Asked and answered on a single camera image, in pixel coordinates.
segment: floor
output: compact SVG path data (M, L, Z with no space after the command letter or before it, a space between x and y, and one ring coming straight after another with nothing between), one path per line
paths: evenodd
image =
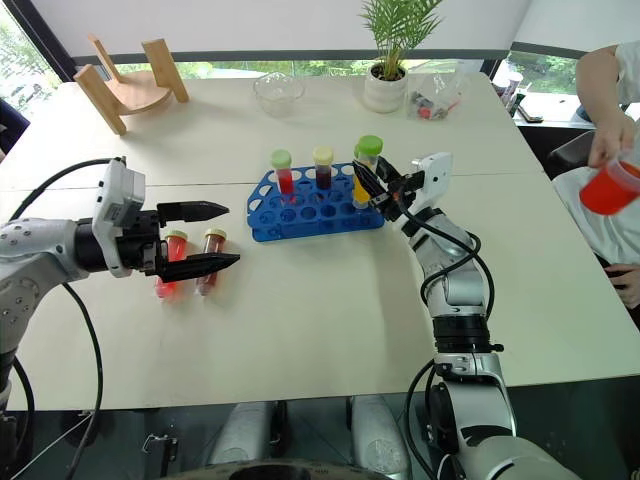
M510 389L519 435L545 448L584 480L628 479L640 466L640 377ZM422 395L415 400L417 410ZM403 413L404 395L385 395L394 417ZM350 433L345 424L344 398L289 402L292 442L286 456L332 462L351 461ZM109 411L103 416L96 442L86 450L76 479L152 479L160 472L161 448L141 452L149 433L179 439L169 473L204 465L231 405ZM412 431L421 451L415 411ZM39 412L34 451L60 434L59 412ZM73 456L62 441L35 462L24 480L60 478ZM426 478L413 460L414 479Z

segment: white sleeve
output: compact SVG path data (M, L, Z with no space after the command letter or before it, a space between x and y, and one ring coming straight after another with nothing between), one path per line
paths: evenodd
M640 41L618 45L616 58L620 103L640 101Z

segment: blue test tube rack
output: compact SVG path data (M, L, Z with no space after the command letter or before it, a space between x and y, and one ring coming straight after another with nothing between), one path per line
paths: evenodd
M291 171L293 195L280 193L276 174L270 170L249 196L247 223L256 242L370 230L384 224L384 217L373 208L353 206L350 163L332 166L329 190L317 187L315 167L297 167Z

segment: human hand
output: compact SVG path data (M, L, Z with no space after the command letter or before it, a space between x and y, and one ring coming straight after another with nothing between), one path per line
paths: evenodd
M605 268L606 272L625 272L619 277L612 277L611 284L622 287L616 289L622 303L629 308L636 308L640 305L640 265L616 264Z
M598 121L589 153L589 166L600 168L615 158L620 150L631 150L636 124L617 108Z

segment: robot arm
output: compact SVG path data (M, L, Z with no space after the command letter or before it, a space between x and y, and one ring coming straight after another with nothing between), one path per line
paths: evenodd
M405 176L382 157L375 174L357 162L354 171L372 197L370 204L408 237L425 275L421 295L433 321L435 372L442 378L425 392L431 443L453 456L455 478L576 480L542 449L516 437L515 417L495 353L503 347L490 343L484 280L467 251L476 246L467 232L435 208L449 184L451 154L429 155L412 164L415 172ZM399 202L409 205L409 214L430 231L404 215ZM436 275L447 268L452 269Z
M132 270L178 281L213 273L240 256L192 255L169 262L160 227L168 221L207 220L229 210L210 202L158 204L141 211L144 175L113 159L99 184L93 219L20 218L0 227L0 417L10 392L9 372L31 315L49 290L109 270Z

